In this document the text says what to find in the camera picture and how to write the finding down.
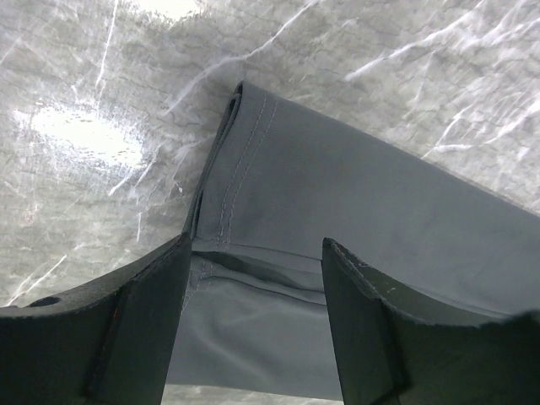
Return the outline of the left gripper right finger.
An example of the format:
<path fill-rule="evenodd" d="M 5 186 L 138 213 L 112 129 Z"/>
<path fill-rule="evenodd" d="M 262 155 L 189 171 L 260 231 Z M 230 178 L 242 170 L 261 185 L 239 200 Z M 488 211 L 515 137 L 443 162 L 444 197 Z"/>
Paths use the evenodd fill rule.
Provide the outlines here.
<path fill-rule="evenodd" d="M 328 238 L 321 270 L 345 403 L 538 403 L 537 311 L 496 320 L 456 308 Z"/>

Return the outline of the dark grey t-shirt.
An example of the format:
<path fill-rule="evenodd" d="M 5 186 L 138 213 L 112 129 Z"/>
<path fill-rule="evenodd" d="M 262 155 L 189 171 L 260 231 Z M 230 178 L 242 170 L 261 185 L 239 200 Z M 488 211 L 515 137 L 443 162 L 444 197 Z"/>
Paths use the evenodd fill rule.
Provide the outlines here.
<path fill-rule="evenodd" d="M 186 219 L 192 275 L 167 381 L 343 400 L 321 270 L 335 240 L 432 299 L 539 314 L 539 219 L 243 82 Z"/>

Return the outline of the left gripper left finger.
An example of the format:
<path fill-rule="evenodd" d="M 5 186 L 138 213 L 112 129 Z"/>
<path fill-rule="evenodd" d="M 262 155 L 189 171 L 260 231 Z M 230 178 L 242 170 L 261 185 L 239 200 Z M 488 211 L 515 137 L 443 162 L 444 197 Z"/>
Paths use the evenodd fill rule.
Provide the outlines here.
<path fill-rule="evenodd" d="M 2 308 L 2 403 L 160 403 L 191 252 L 178 235 L 78 287 Z"/>

